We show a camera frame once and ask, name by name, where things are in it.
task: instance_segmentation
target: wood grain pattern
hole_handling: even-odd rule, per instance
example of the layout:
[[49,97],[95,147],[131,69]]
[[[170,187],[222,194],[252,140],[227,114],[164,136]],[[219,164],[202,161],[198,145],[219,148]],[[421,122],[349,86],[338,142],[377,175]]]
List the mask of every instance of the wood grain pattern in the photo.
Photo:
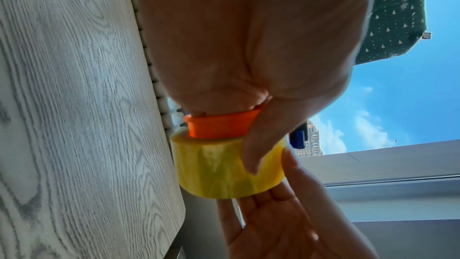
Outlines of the wood grain pattern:
[[162,258],[184,212],[130,0],[0,0],[0,258]]

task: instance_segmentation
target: hand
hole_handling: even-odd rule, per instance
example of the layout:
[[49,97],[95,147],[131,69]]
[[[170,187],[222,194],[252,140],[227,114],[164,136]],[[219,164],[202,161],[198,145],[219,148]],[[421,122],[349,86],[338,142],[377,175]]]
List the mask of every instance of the hand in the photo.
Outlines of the hand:
[[238,200],[243,229],[231,200],[218,211],[230,259],[376,259],[369,240],[345,217],[326,188],[298,165],[289,148],[282,157],[284,183]]
[[261,158],[348,84],[372,0],[139,0],[154,68],[193,116],[270,101],[244,138]]

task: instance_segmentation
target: skyscraper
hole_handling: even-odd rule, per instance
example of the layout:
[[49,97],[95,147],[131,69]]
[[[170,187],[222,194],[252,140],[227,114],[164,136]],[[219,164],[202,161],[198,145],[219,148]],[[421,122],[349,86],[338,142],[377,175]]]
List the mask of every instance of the skyscraper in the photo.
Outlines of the skyscraper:
[[305,141],[305,149],[295,150],[297,157],[321,156],[320,132],[315,125],[307,120],[308,141]]

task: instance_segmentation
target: orange tape core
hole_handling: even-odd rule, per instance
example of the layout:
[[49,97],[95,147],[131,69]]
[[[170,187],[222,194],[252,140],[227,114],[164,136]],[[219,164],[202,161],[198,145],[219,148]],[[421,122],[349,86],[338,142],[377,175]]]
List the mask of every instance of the orange tape core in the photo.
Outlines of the orange tape core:
[[198,139],[231,139],[244,136],[260,109],[223,116],[194,118],[186,115],[190,137]]

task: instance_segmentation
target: sky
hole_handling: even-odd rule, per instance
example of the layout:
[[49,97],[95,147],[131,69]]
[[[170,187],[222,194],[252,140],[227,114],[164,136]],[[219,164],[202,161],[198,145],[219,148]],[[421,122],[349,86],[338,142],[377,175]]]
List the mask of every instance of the sky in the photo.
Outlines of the sky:
[[460,139],[460,0],[425,0],[430,40],[353,68],[344,94],[310,120],[324,154]]

